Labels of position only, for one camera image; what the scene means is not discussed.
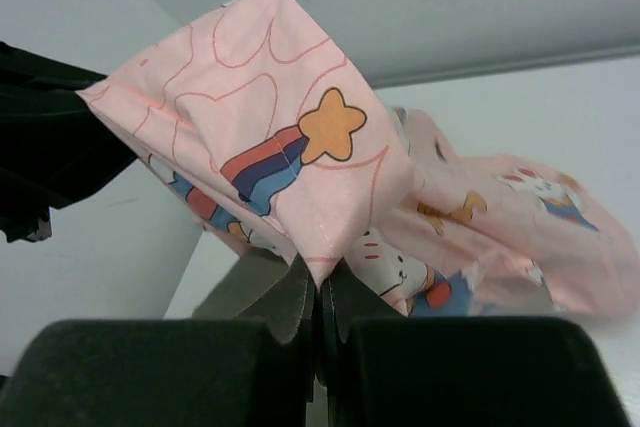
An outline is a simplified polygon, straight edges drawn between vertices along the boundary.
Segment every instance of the pink fabric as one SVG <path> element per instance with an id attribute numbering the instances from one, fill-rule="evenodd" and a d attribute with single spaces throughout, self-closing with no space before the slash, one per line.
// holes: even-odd
<path id="1" fill-rule="evenodd" d="M 299 252 L 318 285 L 346 255 L 405 313 L 430 268 L 464 272 L 478 302 L 543 284 L 578 312 L 637 302 L 632 240 L 576 181 L 458 158 L 426 114 L 387 111 L 294 0 L 212 11 L 79 94 L 206 229 L 237 252 Z"/>

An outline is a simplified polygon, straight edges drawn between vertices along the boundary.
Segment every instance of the hello kitty print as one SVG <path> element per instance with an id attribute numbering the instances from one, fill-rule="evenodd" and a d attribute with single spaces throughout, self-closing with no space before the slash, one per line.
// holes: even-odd
<path id="1" fill-rule="evenodd" d="M 565 174 L 557 179 L 545 179 L 535 170 L 527 167 L 514 167 L 511 173 L 499 176 L 516 192 L 526 192 L 538 197 L 552 215 L 575 222 L 588 229 L 598 228 L 582 216 L 583 203 L 577 189 L 578 183 Z"/>
<path id="2" fill-rule="evenodd" d="M 299 254 L 317 287 L 345 257 L 412 316 L 640 298 L 633 239 L 575 180 L 459 157 L 423 110 L 385 109 L 295 0 L 208 12 L 78 95 L 207 231 Z"/>

